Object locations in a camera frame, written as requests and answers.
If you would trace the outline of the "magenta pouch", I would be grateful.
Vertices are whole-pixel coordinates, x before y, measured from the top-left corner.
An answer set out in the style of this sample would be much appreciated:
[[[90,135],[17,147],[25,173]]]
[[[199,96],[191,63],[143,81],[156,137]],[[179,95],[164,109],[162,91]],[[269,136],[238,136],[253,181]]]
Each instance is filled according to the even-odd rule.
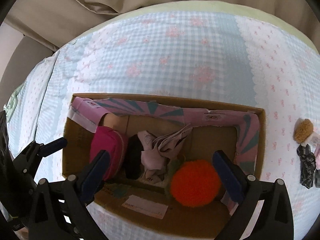
[[[103,180],[109,180],[116,176],[123,163],[128,137],[112,128],[98,126],[91,142],[89,161],[92,161],[101,150],[110,155],[110,164],[106,170]]]

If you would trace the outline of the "black patterned cloth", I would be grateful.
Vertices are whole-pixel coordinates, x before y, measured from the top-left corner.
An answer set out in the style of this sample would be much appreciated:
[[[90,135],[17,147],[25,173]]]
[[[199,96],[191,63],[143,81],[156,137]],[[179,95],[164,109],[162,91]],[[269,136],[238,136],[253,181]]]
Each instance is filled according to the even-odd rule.
[[[316,169],[315,155],[310,145],[299,145],[297,154],[300,159],[300,184],[307,189],[319,188],[319,170]]]

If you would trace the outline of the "orange knitted ball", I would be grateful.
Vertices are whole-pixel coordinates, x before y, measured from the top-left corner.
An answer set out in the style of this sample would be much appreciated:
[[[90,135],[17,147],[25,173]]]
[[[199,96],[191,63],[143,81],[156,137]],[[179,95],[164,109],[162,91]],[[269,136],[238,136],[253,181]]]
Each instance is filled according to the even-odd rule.
[[[202,207],[211,203],[222,186],[211,163],[199,159],[185,162],[172,176],[169,192],[186,207]]]

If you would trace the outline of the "brown plush toy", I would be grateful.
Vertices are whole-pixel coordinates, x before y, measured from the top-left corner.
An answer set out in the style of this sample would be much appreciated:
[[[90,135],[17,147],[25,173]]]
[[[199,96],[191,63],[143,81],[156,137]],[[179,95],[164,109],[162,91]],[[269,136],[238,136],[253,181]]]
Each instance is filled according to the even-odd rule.
[[[300,120],[295,128],[293,138],[302,146],[312,145],[314,147],[319,145],[319,134],[313,131],[313,123],[309,119]]]

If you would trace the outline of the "pale pink cloth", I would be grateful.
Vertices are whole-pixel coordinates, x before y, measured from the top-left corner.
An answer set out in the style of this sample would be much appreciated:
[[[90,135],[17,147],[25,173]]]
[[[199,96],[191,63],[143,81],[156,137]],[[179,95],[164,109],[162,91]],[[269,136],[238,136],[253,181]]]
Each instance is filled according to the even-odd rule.
[[[161,175],[167,170],[167,161],[175,159],[193,128],[189,125],[177,132],[156,137],[148,131],[138,132],[142,143],[141,163],[144,166],[144,179],[152,184],[162,181]]]

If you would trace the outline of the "light pink soft pad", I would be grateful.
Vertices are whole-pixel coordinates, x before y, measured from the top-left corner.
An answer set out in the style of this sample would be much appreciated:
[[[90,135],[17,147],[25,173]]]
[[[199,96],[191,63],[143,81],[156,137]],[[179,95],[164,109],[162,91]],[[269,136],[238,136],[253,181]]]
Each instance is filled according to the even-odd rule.
[[[320,170],[320,145],[317,145],[314,155],[315,155],[316,169]]]

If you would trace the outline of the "cardboard box pink lining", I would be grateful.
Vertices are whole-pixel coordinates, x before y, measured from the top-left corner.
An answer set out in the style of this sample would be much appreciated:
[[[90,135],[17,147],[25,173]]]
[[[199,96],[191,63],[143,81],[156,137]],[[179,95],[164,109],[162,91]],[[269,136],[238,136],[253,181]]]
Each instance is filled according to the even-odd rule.
[[[234,202],[215,177],[213,198],[199,207],[170,194],[178,183],[204,185],[180,163],[200,160],[208,171],[222,150],[245,174],[260,169],[265,111],[205,100],[129,94],[74,94],[67,115],[62,174],[79,175],[102,149],[111,165],[95,202],[108,214],[165,236],[214,239],[230,219]]]

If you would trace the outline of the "grey sofa backrest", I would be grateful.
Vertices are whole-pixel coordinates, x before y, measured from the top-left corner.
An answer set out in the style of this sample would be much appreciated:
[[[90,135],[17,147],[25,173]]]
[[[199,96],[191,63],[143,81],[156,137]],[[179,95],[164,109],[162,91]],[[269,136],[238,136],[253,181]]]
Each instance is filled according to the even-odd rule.
[[[1,78],[1,109],[13,91],[21,85],[34,67],[53,51],[30,37],[25,36],[13,52]]]

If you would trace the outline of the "blue checkered floral bedsheet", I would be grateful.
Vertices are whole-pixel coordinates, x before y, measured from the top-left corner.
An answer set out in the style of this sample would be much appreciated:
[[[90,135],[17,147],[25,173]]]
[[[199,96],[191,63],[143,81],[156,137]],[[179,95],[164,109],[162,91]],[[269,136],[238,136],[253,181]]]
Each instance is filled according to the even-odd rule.
[[[295,239],[319,215],[319,189],[300,185],[298,119],[319,128],[319,55],[270,23],[219,12],[154,12],[101,24],[38,63],[12,95],[9,148],[61,137],[72,95],[174,96],[263,108],[261,177],[283,178]]]

